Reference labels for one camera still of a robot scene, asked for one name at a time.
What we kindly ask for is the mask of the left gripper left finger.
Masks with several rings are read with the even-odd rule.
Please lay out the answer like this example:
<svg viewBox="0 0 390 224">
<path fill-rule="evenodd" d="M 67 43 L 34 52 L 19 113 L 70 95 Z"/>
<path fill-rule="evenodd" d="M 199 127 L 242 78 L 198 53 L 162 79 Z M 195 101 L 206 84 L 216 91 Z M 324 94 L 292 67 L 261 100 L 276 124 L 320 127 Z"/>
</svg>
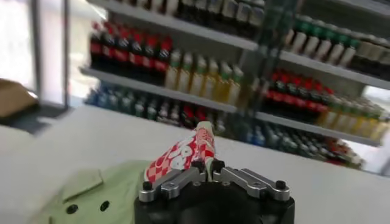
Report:
<svg viewBox="0 0 390 224">
<path fill-rule="evenodd" d="M 177 198 L 180 191 L 191 182 L 204 182 L 207 180 L 205 163 L 194 161 L 187 170 L 172 169 L 165 176 L 153 183 L 145 181 L 138 192 L 138 199 L 143 203 L 155 201 L 159 195 L 168 200 Z"/>
</svg>

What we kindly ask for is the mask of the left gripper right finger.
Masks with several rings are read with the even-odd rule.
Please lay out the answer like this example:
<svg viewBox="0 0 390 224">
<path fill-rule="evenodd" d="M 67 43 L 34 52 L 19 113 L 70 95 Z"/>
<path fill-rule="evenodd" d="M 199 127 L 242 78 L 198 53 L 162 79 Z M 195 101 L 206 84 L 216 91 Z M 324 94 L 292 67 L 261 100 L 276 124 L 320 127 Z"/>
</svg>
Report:
<svg viewBox="0 0 390 224">
<path fill-rule="evenodd" d="M 213 181 L 235 183 L 253 198 L 270 196 L 276 201 L 290 199 L 290 189 L 285 181 L 272 181 L 249 169 L 234 169 L 221 160 L 214 159 L 211 162 L 211 176 Z"/>
</svg>

